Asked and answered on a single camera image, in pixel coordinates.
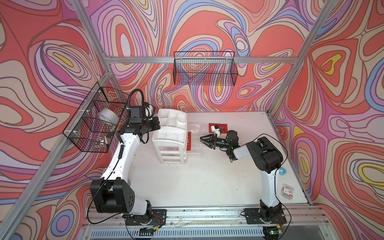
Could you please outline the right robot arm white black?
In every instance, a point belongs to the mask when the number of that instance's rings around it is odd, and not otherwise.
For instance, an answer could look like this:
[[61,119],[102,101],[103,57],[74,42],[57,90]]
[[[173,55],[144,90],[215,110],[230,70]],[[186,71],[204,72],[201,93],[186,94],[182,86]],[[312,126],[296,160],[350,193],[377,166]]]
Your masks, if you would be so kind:
[[252,158],[254,164],[261,171],[262,198],[257,216],[260,221],[270,224],[277,221],[278,216],[283,212],[282,203],[277,197],[277,172],[284,161],[283,154],[264,134],[260,137],[239,145],[238,133],[229,130],[225,138],[220,138],[219,134],[212,133],[200,137],[202,144],[210,149],[219,148],[224,151],[231,162]]

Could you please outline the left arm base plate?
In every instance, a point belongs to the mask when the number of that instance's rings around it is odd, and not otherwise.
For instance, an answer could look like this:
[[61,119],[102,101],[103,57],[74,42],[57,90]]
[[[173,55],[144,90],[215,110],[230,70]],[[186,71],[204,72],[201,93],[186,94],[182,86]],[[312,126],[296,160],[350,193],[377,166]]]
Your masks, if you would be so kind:
[[124,214],[123,218],[127,226],[158,226],[161,227],[166,224],[167,210],[154,209],[147,211],[144,215],[127,215]]

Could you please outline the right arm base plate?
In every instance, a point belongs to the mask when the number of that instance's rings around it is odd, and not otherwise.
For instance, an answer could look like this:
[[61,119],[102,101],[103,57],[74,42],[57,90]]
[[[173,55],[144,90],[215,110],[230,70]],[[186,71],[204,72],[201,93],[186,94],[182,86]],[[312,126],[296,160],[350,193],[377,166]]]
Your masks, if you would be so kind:
[[241,213],[248,225],[284,225],[287,223],[281,208],[246,208]]

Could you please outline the white plastic drawer organizer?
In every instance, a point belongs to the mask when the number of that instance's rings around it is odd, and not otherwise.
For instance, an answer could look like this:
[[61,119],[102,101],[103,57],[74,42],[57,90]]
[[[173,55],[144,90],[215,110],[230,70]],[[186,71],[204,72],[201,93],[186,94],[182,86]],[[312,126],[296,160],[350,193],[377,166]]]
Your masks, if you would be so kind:
[[155,150],[162,164],[185,164],[187,162],[187,113],[160,109],[157,117],[160,129],[152,137]]

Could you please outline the red postcard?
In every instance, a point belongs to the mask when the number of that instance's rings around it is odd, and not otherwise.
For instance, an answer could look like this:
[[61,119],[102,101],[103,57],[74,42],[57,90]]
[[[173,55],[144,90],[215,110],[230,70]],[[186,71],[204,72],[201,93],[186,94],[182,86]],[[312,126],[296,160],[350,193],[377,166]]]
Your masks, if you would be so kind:
[[187,152],[192,149],[192,133],[188,132],[187,135]]
[[227,124],[214,124],[214,123],[209,123],[209,131],[210,131],[210,133],[212,133],[212,131],[211,131],[211,126],[212,125],[219,125],[221,128],[222,128],[222,131],[221,131],[221,133],[222,134],[227,134],[227,132],[228,132],[228,125]]

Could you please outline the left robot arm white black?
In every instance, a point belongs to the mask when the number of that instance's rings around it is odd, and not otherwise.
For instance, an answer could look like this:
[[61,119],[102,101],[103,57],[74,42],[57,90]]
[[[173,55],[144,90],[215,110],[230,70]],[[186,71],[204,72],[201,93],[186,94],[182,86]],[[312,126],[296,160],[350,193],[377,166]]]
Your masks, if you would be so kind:
[[144,135],[160,130],[158,117],[140,123],[125,123],[117,135],[119,145],[113,158],[99,180],[93,180],[90,191],[98,213],[128,214],[133,216],[152,215],[150,201],[136,196],[130,187],[128,173],[133,157]]

